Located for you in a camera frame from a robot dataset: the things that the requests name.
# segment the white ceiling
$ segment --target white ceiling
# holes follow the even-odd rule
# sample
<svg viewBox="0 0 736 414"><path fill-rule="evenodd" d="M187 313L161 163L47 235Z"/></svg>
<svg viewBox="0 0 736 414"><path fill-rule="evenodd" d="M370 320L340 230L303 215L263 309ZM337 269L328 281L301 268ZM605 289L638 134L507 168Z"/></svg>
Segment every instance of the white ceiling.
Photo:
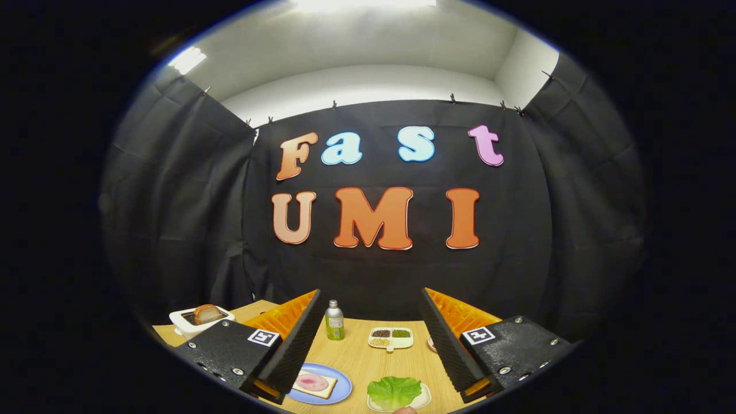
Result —
<svg viewBox="0 0 736 414"><path fill-rule="evenodd" d="M329 13L290 0L237 16L194 43L207 55L187 78L223 101L295 74L354 65L412 65L493 80L517 26L459 0L436 7Z"/></svg>

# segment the bread slice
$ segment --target bread slice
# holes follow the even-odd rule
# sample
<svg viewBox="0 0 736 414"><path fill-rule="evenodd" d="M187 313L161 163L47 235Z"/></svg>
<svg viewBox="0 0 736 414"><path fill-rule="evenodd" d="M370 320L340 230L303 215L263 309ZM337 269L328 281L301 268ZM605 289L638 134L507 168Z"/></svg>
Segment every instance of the bread slice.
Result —
<svg viewBox="0 0 736 414"><path fill-rule="evenodd" d="M327 384L328 384L327 388L325 388L322 391L309 391L309 390L305 390L304 388L301 388L299 385L297 385L296 382L294 383L294 385L292 386L292 388L294 388L295 390L300 391L300 392L302 392L304 394L309 394L310 396L320 397L321 399L329 399L330 396L332 395L332 390L335 389L335 384L337 384L337 378L332 378L331 376L319 375L317 373L307 372L307 371L304 371L304 370L300 370L299 371L299 375L305 375L305 374L308 374L308 373L310 373L312 375L321 376L322 378L326 379L327 380Z"/></svg>
<svg viewBox="0 0 736 414"><path fill-rule="evenodd" d="M222 318L220 309L217 309L217 306L211 304L201 305L194 310L194 325L202 325L203 323L209 323Z"/></svg>

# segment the green bottle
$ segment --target green bottle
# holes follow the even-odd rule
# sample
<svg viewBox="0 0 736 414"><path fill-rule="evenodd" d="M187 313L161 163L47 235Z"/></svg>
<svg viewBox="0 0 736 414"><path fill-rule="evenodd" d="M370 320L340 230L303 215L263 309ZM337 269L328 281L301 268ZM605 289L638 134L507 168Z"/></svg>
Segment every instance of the green bottle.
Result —
<svg viewBox="0 0 736 414"><path fill-rule="evenodd" d="M327 338L331 340L343 340L345 333L343 332L342 310L337 307L337 301L331 300L330 307L325 312L325 326L327 327Z"/></svg>

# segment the letter s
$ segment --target letter s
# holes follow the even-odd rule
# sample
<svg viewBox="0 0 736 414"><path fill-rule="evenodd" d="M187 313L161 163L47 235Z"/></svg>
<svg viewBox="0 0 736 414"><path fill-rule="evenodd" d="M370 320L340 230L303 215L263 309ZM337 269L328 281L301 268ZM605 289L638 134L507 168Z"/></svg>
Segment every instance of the letter s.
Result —
<svg viewBox="0 0 736 414"><path fill-rule="evenodd" d="M428 127L405 127L396 137L404 147L399 156L406 162L427 161L434 156L434 133Z"/></svg>

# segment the wooden table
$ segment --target wooden table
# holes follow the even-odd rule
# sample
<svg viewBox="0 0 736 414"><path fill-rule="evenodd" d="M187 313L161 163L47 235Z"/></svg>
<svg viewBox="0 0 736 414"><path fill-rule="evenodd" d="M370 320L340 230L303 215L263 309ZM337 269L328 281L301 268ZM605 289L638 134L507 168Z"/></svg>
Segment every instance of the wooden table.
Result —
<svg viewBox="0 0 736 414"><path fill-rule="evenodd" d="M258 301L235 309L231 313L238 322L243 323L276 306L271 302ZM385 349L370 347L368 335L372 328L378 326L410 328L414 332L414 344L409 348L396 349L392 354ZM185 342L183 336L174 332L173 325L153 328L171 346ZM427 345L429 332L421 320L383 322L346 317L344 333L343 340L329 340L322 324L314 337L305 362L326 365L341 371L353 383L352 393L343 401L331 405L304 404L287 396L278 407L293 413L375 414L375 411L369 409L366 404L368 384L384 376L410 376L429 387L432 401L426 407L418 409L419 413L449 413L470 405L462 402L460 394L455 391L442 367L439 355Z"/></svg>

